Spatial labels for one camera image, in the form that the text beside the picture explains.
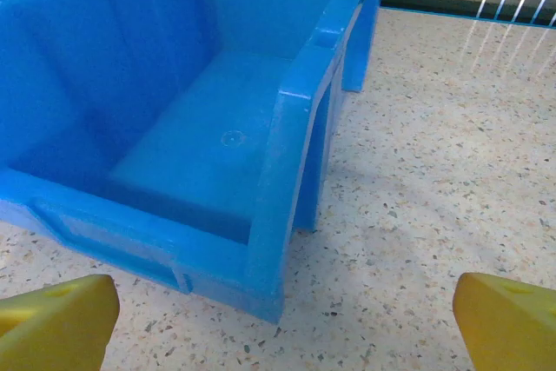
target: speckled floor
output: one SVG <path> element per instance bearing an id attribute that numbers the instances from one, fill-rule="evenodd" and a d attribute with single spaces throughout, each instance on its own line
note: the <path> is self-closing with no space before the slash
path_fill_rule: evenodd
<path id="1" fill-rule="evenodd" d="M 382 10 L 280 327 L 0 225 L 0 295 L 91 273 L 122 312 L 105 370 L 468 370 L 459 275 L 556 288 L 556 30 Z"/>

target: blue plastic bin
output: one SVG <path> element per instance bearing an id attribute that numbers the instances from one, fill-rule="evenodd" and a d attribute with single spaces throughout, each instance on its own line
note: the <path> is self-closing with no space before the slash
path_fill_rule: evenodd
<path id="1" fill-rule="evenodd" d="M 0 218 L 267 321 L 380 0 L 0 0 Z"/>

